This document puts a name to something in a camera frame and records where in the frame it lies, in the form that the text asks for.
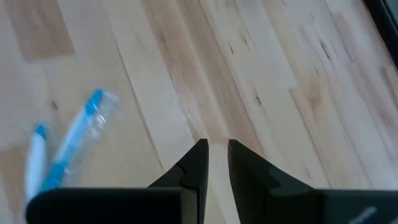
wooden floor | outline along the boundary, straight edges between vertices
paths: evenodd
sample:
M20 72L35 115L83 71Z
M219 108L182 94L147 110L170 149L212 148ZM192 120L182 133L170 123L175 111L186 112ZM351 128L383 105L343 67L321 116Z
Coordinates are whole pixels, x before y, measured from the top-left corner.
M235 138L314 187L398 189L398 76L360 0L2 0L0 223L34 123L95 88L114 118L67 185L145 187L210 140L207 223L239 223Z

black plastic part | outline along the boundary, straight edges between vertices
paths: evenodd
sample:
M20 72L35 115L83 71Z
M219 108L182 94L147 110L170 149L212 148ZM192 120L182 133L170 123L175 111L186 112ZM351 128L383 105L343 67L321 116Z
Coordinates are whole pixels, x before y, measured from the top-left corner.
M398 67L398 1L363 0Z
M147 189L55 189L27 207L29 224L204 223L208 143L199 140Z
M317 190L229 140L229 177L248 223L398 223L398 192Z

black object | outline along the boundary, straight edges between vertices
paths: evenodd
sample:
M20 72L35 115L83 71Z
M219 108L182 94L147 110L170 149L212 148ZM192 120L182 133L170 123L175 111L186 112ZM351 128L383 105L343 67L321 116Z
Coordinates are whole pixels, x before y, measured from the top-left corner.
M398 192L317 190L229 140L229 177L248 223L398 223Z
M363 0L398 67L398 1Z
M29 224L203 223L208 143L199 140L147 189L56 189L28 205Z

blue and white object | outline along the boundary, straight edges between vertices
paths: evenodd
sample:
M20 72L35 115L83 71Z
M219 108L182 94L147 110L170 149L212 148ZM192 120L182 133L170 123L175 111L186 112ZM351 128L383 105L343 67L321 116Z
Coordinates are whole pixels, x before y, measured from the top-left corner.
M47 152L45 150L46 128L38 124L30 137L29 154L25 171L25 199L29 202L37 195L45 176Z
M54 162L44 180L41 191L60 187L65 171L68 169L77 150L81 148L81 144L84 138L86 138L86 132L95 119L95 115L101 106L103 97L103 90L95 90L91 98L87 100L86 105L83 106L76 115L69 132L63 139L55 155Z

